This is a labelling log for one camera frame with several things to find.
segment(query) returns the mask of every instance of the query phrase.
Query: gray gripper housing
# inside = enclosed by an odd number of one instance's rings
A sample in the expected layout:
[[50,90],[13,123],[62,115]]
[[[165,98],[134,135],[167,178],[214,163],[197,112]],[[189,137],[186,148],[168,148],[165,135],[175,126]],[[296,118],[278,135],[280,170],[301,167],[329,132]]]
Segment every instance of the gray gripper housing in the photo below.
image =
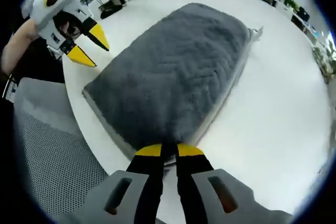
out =
[[[71,214],[58,216],[56,221],[62,224],[133,224],[148,177],[118,170],[89,191],[82,207]],[[291,220],[290,214],[268,210],[257,203],[253,191],[223,169],[196,173],[192,177],[201,195],[208,224],[285,224]],[[222,193],[218,194],[215,189],[218,187]],[[226,213],[221,197],[229,198],[235,210]],[[117,210],[111,214],[108,207],[113,205]]]

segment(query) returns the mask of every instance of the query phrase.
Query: gray cushion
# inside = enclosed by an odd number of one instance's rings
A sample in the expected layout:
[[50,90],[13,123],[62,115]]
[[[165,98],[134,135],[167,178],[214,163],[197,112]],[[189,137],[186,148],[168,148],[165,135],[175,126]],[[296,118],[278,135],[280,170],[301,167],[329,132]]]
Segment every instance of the gray cushion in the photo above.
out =
[[250,40],[235,17],[188,4],[138,37],[83,92],[115,141],[135,150],[188,143],[232,87]]

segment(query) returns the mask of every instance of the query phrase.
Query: office chair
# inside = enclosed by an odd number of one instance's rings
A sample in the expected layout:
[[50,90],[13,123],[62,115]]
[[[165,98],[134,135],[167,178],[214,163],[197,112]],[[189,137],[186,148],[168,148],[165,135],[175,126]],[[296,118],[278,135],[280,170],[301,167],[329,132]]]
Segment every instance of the office chair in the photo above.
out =
[[108,177],[79,130],[64,84],[23,78],[13,120],[23,185],[51,217],[80,207]]

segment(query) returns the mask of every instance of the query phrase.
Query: white round table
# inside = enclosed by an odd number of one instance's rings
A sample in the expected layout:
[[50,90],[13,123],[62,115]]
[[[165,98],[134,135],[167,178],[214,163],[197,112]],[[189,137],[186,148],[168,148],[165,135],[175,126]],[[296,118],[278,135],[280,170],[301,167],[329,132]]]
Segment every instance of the white round table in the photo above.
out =
[[[257,202],[292,214],[326,161],[330,107],[308,39],[260,0],[132,0],[99,21],[110,43],[109,53],[84,36],[77,40],[98,66],[85,67],[63,57],[69,100],[83,136],[108,174],[127,168],[130,161],[106,133],[81,91],[145,30],[191,2],[233,15],[249,28],[264,27],[238,85],[198,147],[215,169],[226,170],[253,189]],[[173,169],[164,180],[157,213],[166,223],[185,222],[176,182]]]

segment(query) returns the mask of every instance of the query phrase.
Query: chair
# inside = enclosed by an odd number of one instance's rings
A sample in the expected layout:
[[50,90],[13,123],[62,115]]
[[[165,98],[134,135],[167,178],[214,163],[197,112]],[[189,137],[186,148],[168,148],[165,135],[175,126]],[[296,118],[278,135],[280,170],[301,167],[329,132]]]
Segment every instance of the chair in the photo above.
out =
[[51,217],[80,207],[108,177],[79,130],[64,84],[23,78],[13,120],[24,187]]

